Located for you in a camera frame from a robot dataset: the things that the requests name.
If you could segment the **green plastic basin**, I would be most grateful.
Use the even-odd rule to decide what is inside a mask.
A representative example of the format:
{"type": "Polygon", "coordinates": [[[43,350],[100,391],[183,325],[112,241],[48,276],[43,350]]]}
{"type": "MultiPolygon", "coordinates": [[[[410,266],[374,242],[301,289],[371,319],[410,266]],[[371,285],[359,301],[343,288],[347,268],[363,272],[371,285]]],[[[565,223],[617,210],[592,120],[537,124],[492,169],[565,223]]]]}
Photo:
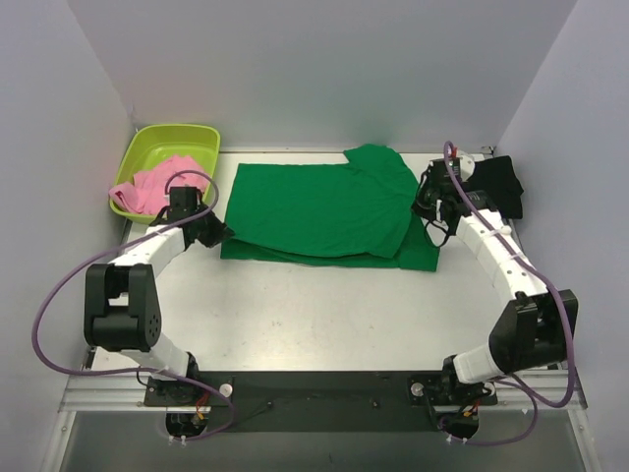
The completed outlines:
{"type": "MultiPolygon", "coordinates": [[[[162,124],[145,127],[132,138],[119,166],[113,187],[124,182],[132,182],[137,172],[152,169],[174,154],[190,155],[202,168],[202,172],[191,170],[191,173],[206,179],[214,173],[219,150],[220,134],[208,126],[162,124]]],[[[173,179],[186,173],[187,170],[184,170],[170,177],[166,182],[165,191],[171,188],[170,183],[173,179]]],[[[208,182],[206,190],[202,192],[205,198],[212,195],[209,187],[208,182]]],[[[114,204],[110,197],[109,204],[115,213],[140,224],[149,224],[156,217],[156,215],[125,212],[114,204]]]]}

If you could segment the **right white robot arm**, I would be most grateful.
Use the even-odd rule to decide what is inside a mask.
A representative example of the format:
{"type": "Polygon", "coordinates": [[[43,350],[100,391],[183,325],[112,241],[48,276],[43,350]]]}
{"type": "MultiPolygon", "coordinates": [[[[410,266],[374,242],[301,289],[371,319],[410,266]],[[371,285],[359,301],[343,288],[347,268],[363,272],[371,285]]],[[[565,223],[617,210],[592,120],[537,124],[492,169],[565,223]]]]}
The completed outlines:
{"type": "Polygon", "coordinates": [[[500,209],[469,180],[479,168],[471,158],[436,159],[422,174],[413,211],[458,238],[488,275],[504,305],[487,341],[446,362],[458,384],[479,384],[524,370],[566,363],[576,379],[576,295],[558,290],[517,245],[500,209]]]}

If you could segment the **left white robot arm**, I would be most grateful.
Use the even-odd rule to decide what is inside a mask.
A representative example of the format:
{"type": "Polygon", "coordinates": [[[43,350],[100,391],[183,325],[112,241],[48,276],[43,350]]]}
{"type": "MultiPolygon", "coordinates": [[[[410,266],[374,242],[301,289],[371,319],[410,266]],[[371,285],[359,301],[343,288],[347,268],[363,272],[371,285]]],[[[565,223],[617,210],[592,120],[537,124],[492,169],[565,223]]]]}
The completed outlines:
{"type": "Polygon", "coordinates": [[[91,347],[119,353],[166,380],[166,391],[180,404],[201,392],[194,356],[162,332],[157,276],[190,246],[209,249],[234,232],[202,201],[200,190],[173,187],[144,236],[108,264],[86,270],[84,336],[91,347]]]}

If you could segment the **black t shirt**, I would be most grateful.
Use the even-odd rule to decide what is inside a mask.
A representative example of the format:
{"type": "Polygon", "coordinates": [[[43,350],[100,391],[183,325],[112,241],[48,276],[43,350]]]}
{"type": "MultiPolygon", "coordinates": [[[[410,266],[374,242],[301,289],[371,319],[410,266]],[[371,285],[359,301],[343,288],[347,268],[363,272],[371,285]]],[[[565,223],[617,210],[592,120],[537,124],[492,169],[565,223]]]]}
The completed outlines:
{"type": "Polygon", "coordinates": [[[524,189],[510,155],[476,161],[474,172],[468,179],[468,188],[470,191],[485,192],[503,218],[523,218],[524,189]]]}

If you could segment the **green t shirt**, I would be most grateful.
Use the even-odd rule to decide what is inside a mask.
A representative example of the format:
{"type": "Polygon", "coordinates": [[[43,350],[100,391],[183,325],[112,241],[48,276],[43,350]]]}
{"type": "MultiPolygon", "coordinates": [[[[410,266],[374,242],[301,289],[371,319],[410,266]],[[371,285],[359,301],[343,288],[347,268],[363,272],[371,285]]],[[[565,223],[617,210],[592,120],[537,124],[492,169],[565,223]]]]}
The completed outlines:
{"type": "Polygon", "coordinates": [[[419,182],[390,147],[338,164],[239,165],[221,258],[434,272],[439,250],[412,211],[419,182]]]}

